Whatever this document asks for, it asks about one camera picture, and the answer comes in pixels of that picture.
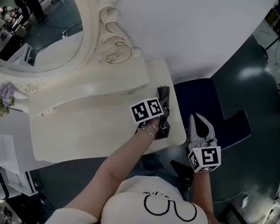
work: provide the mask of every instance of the white wall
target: white wall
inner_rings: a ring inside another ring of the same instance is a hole
[[[174,82],[214,74],[276,0],[119,0],[119,25],[145,59],[164,57]]]
[[[0,117],[0,134],[13,136],[16,154],[16,160],[13,160],[13,163],[17,162],[20,172],[52,164],[46,161],[37,161],[34,158],[28,114],[11,110],[9,115]]]

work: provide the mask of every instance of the ornate mirror frame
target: ornate mirror frame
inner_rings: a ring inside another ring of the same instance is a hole
[[[140,54],[117,26],[117,0],[75,0],[79,9],[83,39],[77,54],[66,64],[40,67],[17,66],[0,60],[0,79],[11,81],[26,94],[36,91],[100,63],[121,63]]]

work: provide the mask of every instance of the white vanity table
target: white vanity table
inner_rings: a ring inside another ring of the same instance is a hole
[[[147,153],[186,140],[165,60],[144,61],[141,51],[133,48],[116,24],[116,1],[75,0],[83,24],[78,49],[78,41],[63,50],[53,43],[35,67],[0,60],[0,79],[13,82],[27,94],[37,160],[61,162],[110,155],[136,130],[129,106],[156,97],[162,85],[170,87],[171,129],[169,137],[155,141]],[[62,53],[74,57],[66,62],[58,59]]]

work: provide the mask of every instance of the dark floor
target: dark floor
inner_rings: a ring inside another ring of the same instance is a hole
[[[33,26],[25,35],[23,42],[28,43],[36,51],[51,42],[62,39],[60,35],[67,28],[81,21],[79,10],[74,0],[54,0],[53,4],[46,1],[43,6],[44,12],[48,13],[43,22],[34,21]],[[82,30],[82,24],[74,26],[69,31],[69,36]]]
[[[211,174],[213,199],[248,192],[244,219],[254,223],[272,206],[280,182],[280,98],[253,36],[212,79],[225,117],[243,109],[252,129],[250,137],[223,151],[221,167]]]
[[[213,201],[230,198],[240,191],[250,194],[244,219],[258,220],[273,204],[280,181],[280,100],[266,60],[250,37],[234,56],[213,76],[224,115],[245,110],[252,134],[222,152],[222,165],[211,173]],[[189,166],[183,146],[158,152],[165,167],[174,159]],[[73,160],[31,171],[41,180],[44,195],[55,208],[66,205],[92,179],[104,158]],[[240,213],[241,200],[232,202]],[[226,202],[215,203],[218,215]],[[236,220],[231,217],[231,224]]]

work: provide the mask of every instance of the cable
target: cable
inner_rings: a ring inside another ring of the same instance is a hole
[[[279,63],[277,63],[277,50],[278,50],[279,44],[280,44],[280,40],[278,40],[278,45],[277,45],[277,48],[275,50],[275,58],[276,58],[276,65],[278,65],[280,67]]]
[[[67,28],[64,32],[69,33],[75,26],[77,26],[77,25],[79,25],[79,24],[82,24],[82,21],[76,23],[75,25],[70,26],[70,27]],[[61,33],[53,42],[50,42],[49,44],[47,44],[47,45],[45,45],[45,46],[39,48],[38,50],[35,50],[34,53],[33,53],[33,55],[36,56],[42,49],[44,49],[44,48],[46,48],[47,46],[49,46],[49,45],[55,43],[55,42],[59,39],[59,37],[63,35],[63,33]]]
[[[62,28],[62,27],[51,26],[51,25],[48,25],[48,24],[45,24],[45,26],[46,26],[46,27],[49,27],[49,28],[68,29],[68,28]]]
[[[227,198],[227,199],[224,199],[224,200],[222,200],[222,201],[216,201],[216,202],[213,202],[213,203],[222,203],[222,202],[225,202],[225,201],[227,201],[227,200],[233,199],[234,197],[236,197],[236,196],[239,195],[240,193],[246,193],[246,194],[248,195],[248,197],[250,197],[249,193],[247,193],[247,192],[245,192],[245,191],[240,191],[240,192],[238,192],[236,195],[234,195],[234,196],[231,197],[231,198]]]
[[[79,29],[72,30],[72,31],[69,31],[69,32],[76,32],[76,31],[79,31],[79,30],[83,30],[83,28],[79,28]]]
[[[252,224],[257,224],[257,223],[260,222],[265,216],[266,216],[266,214],[264,214],[261,218],[259,218],[256,222],[253,222]]]
[[[248,195],[248,197],[250,197],[250,194],[249,194],[249,193],[247,193],[247,192],[245,192],[245,191],[240,191],[240,192],[238,192],[237,194],[235,194],[234,196],[232,196],[231,198],[227,198],[227,199],[224,199],[224,200],[222,200],[222,201],[217,201],[217,202],[213,202],[213,203],[223,203],[223,202],[225,202],[225,201],[227,201],[227,200],[233,199],[234,197],[236,197],[237,195],[239,195],[239,194],[241,194],[241,193],[246,193],[246,194]],[[245,213],[246,213],[245,208],[243,208],[243,210],[244,210],[244,213],[243,213],[242,217],[243,217],[243,216],[245,215]]]

